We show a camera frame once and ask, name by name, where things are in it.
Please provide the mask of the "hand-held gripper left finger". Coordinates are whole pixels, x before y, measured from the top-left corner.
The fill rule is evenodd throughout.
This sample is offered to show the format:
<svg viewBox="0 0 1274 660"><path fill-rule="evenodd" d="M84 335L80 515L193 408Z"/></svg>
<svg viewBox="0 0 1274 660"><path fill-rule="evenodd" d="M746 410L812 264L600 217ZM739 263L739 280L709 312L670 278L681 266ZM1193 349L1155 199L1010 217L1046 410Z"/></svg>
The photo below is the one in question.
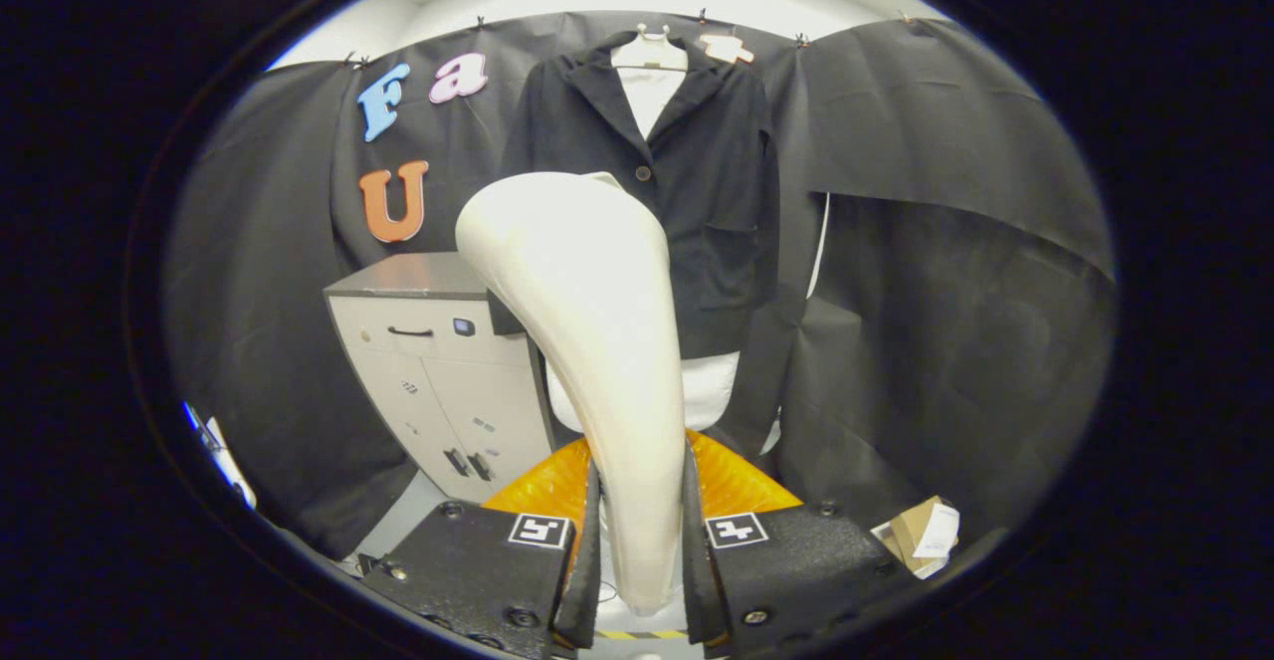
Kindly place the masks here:
<svg viewBox="0 0 1274 660"><path fill-rule="evenodd" d="M599 471L576 440L484 503L438 503L362 581L499 657L573 659L595 636L600 510Z"/></svg>

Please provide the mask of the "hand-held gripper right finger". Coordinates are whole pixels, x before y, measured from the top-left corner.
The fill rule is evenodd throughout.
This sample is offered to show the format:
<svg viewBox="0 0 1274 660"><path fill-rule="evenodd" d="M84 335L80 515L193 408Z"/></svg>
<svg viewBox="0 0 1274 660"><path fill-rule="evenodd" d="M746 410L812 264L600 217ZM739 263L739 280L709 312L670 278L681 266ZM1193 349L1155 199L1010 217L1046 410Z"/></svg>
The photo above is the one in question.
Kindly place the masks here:
<svg viewBox="0 0 1274 660"><path fill-rule="evenodd" d="M707 659L828 654L924 587L837 503L804 503L698 432L687 436L682 553L689 640Z"/></svg>

